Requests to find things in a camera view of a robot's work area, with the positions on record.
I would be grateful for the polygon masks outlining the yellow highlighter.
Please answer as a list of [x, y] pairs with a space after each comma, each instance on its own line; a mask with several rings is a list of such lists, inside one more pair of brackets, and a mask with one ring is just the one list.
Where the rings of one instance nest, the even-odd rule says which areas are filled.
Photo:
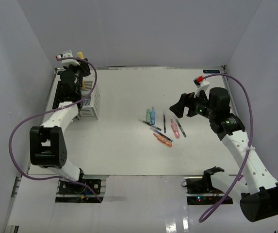
[[84, 55], [82, 52], [77, 52], [77, 56], [80, 58], [80, 59], [84, 59]]

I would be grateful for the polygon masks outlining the blue white tape roll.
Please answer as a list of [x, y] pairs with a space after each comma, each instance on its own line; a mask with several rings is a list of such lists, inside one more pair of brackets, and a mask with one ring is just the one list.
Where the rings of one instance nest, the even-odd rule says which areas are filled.
[[84, 106], [90, 106], [90, 105], [91, 105], [91, 98], [90, 98], [90, 97], [85, 98], [85, 99], [83, 100], [82, 104], [83, 104]]

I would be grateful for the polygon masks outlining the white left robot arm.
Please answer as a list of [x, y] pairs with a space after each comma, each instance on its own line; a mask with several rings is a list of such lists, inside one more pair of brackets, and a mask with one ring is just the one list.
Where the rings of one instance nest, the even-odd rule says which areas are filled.
[[71, 180], [69, 188], [76, 194], [86, 188], [82, 170], [67, 159], [64, 132], [81, 109], [83, 77], [90, 75], [86, 59], [63, 60], [64, 70], [53, 100], [55, 111], [41, 126], [30, 129], [30, 160], [34, 166], [46, 168], [56, 175]]

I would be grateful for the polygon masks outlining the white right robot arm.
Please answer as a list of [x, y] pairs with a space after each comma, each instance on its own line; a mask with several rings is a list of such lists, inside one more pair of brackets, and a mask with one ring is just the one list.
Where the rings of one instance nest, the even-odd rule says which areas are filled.
[[230, 95], [221, 87], [210, 90], [209, 95], [182, 94], [169, 109], [178, 118], [188, 107], [188, 117], [201, 115], [209, 120], [210, 127], [229, 150], [237, 165], [242, 168], [245, 182], [238, 181], [229, 197], [238, 202], [242, 213], [250, 222], [278, 215], [278, 181], [264, 166], [255, 149], [248, 145], [249, 138], [241, 120], [230, 112]]

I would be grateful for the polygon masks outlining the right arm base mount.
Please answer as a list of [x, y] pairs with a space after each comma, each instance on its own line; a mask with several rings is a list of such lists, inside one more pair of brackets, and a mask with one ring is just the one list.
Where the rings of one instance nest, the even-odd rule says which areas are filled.
[[181, 183], [186, 188], [187, 204], [214, 205], [224, 196], [224, 192], [212, 186], [211, 176], [217, 172], [224, 172], [220, 167], [212, 167], [203, 172], [202, 176], [184, 178]]

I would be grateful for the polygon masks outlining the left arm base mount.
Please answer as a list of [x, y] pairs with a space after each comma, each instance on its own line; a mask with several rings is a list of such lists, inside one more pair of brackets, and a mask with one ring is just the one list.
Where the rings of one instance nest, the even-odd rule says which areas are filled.
[[101, 179], [82, 179], [78, 185], [67, 181], [59, 181], [56, 203], [100, 203], [103, 201], [105, 186]]

